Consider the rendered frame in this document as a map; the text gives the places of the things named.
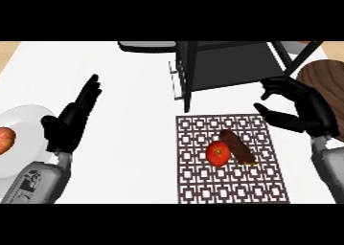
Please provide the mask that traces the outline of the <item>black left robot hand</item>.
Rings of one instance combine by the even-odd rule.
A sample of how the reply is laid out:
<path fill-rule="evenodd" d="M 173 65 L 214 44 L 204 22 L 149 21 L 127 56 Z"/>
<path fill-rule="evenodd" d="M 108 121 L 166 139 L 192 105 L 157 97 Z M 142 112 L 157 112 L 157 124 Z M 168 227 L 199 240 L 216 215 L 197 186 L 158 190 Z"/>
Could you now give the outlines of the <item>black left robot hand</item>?
<path fill-rule="evenodd" d="M 47 152 L 73 153 L 78 147 L 87 117 L 102 92 L 99 86 L 98 75 L 92 75 L 76 101 L 67 104 L 59 116 L 42 118 L 45 138 L 49 141 Z"/>

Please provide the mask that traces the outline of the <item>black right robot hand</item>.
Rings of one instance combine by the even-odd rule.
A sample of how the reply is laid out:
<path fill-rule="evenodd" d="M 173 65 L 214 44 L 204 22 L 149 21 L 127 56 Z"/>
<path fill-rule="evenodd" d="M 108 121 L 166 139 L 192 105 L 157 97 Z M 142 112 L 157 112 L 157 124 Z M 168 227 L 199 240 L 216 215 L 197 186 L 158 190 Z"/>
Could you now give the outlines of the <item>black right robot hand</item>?
<path fill-rule="evenodd" d="M 264 93 L 260 97 L 266 100 L 276 94 L 294 103 L 297 115 L 267 109 L 260 103 L 254 104 L 264 121 L 276 127 L 307 134 L 313 137 L 337 137 L 338 124 L 332 109 L 319 91 L 289 77 L 266 78 L 260 81 Z"/>

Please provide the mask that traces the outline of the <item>black tiered shelf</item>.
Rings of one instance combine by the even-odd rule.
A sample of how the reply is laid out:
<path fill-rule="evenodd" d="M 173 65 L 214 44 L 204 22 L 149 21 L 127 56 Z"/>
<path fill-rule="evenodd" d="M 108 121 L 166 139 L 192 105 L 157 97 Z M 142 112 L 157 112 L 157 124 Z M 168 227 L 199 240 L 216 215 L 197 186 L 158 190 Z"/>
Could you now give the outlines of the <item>black tiered shelf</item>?
<path fill-rule="evenodd" d="M 281 41 L 177 41 L 176 74 L 185 112 L 192 92 L 288 77 L 320 45 L 322 41 L 312 41 L 291 59 Z"/>

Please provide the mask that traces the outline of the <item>red tomato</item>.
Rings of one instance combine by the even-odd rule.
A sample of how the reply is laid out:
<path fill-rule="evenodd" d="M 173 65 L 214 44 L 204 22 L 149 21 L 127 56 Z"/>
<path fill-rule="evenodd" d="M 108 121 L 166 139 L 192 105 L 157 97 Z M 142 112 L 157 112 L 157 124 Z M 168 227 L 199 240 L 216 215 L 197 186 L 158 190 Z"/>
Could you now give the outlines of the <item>red tomato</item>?
<path fill-rule="evenodd" d="M 205 149 L 205 158 L 214 167 L 222 167 L 230 158 L 230 150 L 223 141 L 214 141 Z"/>

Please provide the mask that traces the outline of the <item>brown patterned placemat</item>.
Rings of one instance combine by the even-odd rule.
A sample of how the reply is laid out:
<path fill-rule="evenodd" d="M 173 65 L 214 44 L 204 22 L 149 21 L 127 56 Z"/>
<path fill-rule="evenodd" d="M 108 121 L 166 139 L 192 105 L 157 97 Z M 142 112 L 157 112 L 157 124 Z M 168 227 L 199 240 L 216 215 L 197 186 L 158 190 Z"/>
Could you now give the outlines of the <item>brown patterned placemat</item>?
<path fill-rule="evenodd" d="M 205 149 L 230 130 L 251 149 L 257 162 L 230 159 L 213 167 Z M 176 118 L 177 200 L 182 204 L 287 204 L 289 202 L 267 124 L 257 114 Z"/>

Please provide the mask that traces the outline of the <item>round brown wooden board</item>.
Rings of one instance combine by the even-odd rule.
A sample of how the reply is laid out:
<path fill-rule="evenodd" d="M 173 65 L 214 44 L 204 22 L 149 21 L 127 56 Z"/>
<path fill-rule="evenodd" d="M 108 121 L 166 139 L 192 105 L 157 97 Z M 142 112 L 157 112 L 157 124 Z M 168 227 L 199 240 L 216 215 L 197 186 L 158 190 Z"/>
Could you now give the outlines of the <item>round brown wooden board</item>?
<path fill-rule="evenodd" d="M 322 59 L 307 63 L 295 79 L 315 87 L 325 97 L 337 118 L 337 140 L 344 142 L 344 61 Z"/>

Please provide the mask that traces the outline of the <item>white plate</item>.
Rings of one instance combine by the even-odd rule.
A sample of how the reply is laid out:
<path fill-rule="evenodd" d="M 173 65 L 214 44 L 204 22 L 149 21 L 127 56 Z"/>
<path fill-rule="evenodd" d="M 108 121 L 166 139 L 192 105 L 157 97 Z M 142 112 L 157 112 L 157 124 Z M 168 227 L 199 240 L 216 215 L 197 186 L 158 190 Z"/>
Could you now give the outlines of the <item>white plate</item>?
<path fill-rule="evenodd" d="M 0 199 L 24 167 L 33 161 L 47 162 L 52 158 L 40 123 L 49 115 L 52 111 L 40 105 L 18 106 L 0 114 L 0 127 L 9 127 L 16 133 L 15 144 L 0 155 Z"/>

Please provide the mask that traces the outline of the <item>red apple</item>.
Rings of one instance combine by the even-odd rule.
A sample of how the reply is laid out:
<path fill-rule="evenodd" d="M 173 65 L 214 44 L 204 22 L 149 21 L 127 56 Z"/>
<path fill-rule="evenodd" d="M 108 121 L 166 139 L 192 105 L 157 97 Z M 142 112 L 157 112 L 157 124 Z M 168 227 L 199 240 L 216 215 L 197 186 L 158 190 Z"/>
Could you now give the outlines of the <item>red apple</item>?
<path fill-rule="evenodd" d="M 9 127 L 0 127 L 0 155 L 15 144 L 16 133 Z"/>

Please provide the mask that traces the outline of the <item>dark brown eggplant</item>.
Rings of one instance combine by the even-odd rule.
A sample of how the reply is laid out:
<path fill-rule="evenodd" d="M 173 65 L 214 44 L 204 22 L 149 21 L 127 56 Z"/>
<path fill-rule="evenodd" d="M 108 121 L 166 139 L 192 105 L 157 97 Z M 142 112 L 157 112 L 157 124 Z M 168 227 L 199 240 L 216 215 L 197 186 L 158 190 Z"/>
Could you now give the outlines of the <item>dark brown eggplant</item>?
<path fill-rule="evenodd" d="M 257 160 L 251 149 L 247 147 L 242 140 L 229 129 L 225 129 L 220 132 L 220 139 L 226 143 L 238 163 L 241 165 L 254 165 Z"/>

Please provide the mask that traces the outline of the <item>grey round pan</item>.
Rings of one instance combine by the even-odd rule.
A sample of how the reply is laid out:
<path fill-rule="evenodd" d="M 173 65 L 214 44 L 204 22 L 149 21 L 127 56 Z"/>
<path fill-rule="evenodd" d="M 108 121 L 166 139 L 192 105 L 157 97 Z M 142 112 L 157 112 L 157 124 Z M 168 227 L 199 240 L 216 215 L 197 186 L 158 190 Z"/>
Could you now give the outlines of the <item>grey round pan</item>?
<path fill-rule="evenodd" d="M 120 41 L 120 48 L 132 53 L 173 53 L 176 51 L 174 41 Z"/>

